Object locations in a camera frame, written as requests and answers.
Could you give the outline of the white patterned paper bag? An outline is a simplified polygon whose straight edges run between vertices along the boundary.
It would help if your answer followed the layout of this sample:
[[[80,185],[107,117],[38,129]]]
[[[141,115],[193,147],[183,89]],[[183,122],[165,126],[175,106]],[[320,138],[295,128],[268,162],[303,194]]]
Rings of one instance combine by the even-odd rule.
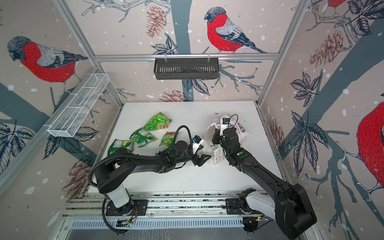
[[[205,140],[208,141],[207,145],[214,154],[211,162],[216,166],[226,159],[223,144],[225,140],[224,130],[228,128],[236,131],[240,144],[249,136],[249,133],[239,123],[239,116],[237,114],[227,114],[214,118],[207,129]]]

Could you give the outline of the green orange snack packet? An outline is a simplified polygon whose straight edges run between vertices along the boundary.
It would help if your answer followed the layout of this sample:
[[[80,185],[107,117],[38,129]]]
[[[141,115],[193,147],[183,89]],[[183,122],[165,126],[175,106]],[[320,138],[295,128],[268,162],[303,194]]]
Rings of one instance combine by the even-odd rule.
[[[131,134],[130,139],[138,145],[138,148],[142,148],[145,145],[158,140],[154,135],[143,128],[134,131]]]

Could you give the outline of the green Fox's candy bag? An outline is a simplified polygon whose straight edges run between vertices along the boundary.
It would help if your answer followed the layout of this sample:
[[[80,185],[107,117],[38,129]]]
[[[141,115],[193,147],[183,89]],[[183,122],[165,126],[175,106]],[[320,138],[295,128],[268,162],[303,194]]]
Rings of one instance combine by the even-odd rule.
[[[125,149],[128,153],[131,153],[134,148],[134,140],[118,140],[115,139],[108,149],[108,156],[115,153],[118,150]]]

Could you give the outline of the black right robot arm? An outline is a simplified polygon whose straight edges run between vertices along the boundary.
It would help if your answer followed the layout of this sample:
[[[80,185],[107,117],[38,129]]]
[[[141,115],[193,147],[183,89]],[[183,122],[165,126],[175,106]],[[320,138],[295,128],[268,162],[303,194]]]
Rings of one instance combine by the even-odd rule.
[[[306,190],[300,185],[292,185],[274,175],[250,152],[241,147],[235,128],[223,132],[215,130],[213,144],[219,144],[229,164],[248,175],[271,197],[270,210],[280,230],[290,240],[294,240],[317,223],[317,216]]]

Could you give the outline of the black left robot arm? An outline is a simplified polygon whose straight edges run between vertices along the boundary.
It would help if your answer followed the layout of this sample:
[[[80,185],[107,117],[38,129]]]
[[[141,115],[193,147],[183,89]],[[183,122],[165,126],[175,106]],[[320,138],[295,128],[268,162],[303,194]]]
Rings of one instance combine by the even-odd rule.
[[[123,181],[130,175],[141,172],[168,173],[178,169],[177,164],[191,161],[195,166],[203,166],[212,156],[198,155],[193,143],[178,141],[154,156],[135,155],[127,149],[119,149],[96,163],[88,175],[89,185],[105,195],[116,209],[118,216],[129,215],[135,205]]]

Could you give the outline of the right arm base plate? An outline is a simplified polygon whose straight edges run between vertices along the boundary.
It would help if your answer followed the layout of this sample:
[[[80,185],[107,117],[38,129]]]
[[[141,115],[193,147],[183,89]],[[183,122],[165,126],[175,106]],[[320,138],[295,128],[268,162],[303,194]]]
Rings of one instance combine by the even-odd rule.
[[[221,208],[227,211],[227,215],[264,215],[259,211],[246,208],[244,204],[241,204],[240,200],[236,198],[225,199],[225,204],[222,205]]]

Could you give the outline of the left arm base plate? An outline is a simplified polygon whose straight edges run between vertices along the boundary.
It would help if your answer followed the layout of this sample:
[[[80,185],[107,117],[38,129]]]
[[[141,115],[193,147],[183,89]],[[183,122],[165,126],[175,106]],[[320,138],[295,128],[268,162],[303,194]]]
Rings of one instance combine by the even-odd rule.
[[[109,201],[106,207],[106,216],[145,216],[148,202],[148,200],[131,200],[126,205],[116,208],[115,205]]]

